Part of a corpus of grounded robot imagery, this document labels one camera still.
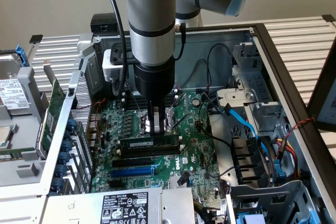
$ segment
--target sticker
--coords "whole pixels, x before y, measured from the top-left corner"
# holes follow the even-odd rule
[[[148,192],[105,195],[101,224],[147,224]]]
[[[153,146],[153,142],[130,143],[130,147]]]
[[[0,80],[0,97],[9,110],[29,108],[27,98],[17,79]]]
[[[0,155],[0,159],[11,159],[12,156],[10,156],[9,154],[7,155]]]

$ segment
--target motherboard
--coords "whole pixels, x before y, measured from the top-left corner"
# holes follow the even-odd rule
[[[201,95],[195,92],[182,95],[186,99],[181,99],[174,106],[173,120],[178,122],[180,119],[184,119],[164,136],[165,141],[167,138],[168,141],[179,140],[179,154],[151,155],[150,157],[128,159],[128,161],[133,161],[130,162],[130,165],[134,162],[139,165],[139,167],[135,167],[139,174],[142,173],[143,166],[140,166],[142,162],[146,165],[150,164],[153,168],[151,174],[136,176],[120,177],[118,175],[125,174],[130,168],[127,164],[123,164],[122,168],[118,167],[125,160],[120,157],[119,146],[125,140],[131,139],[143,140],[142,143],[147,143],[146,139],[150,136],[144,134],[141,125],[148,125],[146,122],[141,122],[139,116],[145,113],[145,110],[125,110],[117,101],[108,101],[102,104],[99,111],[102,115],[102,121],[98,127],[101,128],[100,131],[104,139],[96,141],[93,151],[95,172],[92,179],[92,193],[151,187],[178,188],[178,179],[187,172],[188,185],[184,184],[183,186],[192,188],[194,200],[201,202],[205,207],[218,208],[220,206],[219,180],[211,178],[205,169],[205,166],[208,165],[209,173],[218,174],[216,156],[213,155],[213,140],[200,130],[200,125],[206,127],[206,107],[201,110],[201,120],[199,120]]]

